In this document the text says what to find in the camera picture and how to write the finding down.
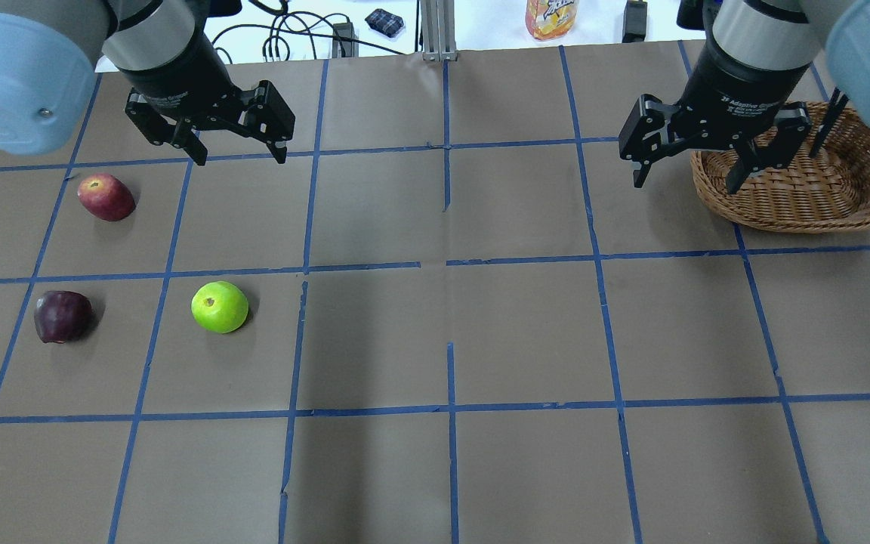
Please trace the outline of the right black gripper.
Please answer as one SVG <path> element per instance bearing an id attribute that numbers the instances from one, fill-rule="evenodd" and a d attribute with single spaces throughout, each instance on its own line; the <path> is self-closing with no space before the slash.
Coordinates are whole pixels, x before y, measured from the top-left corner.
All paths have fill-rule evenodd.
<path id="1" fill-rule="evenodd" d="M 633 186 L 642 188 L 655 162 L 686 150 L 736 152 L 725 178 L 728 195 L 766 168 L 786 168 L 812 128 L 807 103 L 785 104 L 809 66 L 763 70 L 705 40 L 680 100 L 639 96 L 619 131 L 619 158 L 631 162 Z M 770 143 L 756 144 L 753 138 L 771 127 Z"/>

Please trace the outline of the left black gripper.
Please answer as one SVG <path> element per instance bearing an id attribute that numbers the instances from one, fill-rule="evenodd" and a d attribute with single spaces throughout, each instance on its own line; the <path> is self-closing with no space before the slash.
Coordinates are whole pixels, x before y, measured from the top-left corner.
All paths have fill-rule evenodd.
<path id="1" fill-rule="evenodd" d="M 228 131 L 263 142 L 277 164 L 287 160 L 293 110 L 268 80 L 239 88 L 205 35 L 193 36 L 165 65 L 121 72 L 131 83 L 125 115 L 149 144 L 168 144 L 203 166 L 208 151 L 196 131 Z"/>

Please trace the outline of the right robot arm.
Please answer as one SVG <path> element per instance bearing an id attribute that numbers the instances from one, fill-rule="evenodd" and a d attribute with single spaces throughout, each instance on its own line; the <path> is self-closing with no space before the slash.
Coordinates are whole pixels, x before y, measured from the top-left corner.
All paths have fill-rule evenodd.
<path id="1" fill-rule="evenodd" d="M 643 94 L 619 132 L 636 188 L 660 159 L 732 150 L 733 195 L 809 134 L 818 151 L 846 104 L 870 128 L 870 1 L 683 1 L 677 25 L 704 48 L 677 103 Z"/>

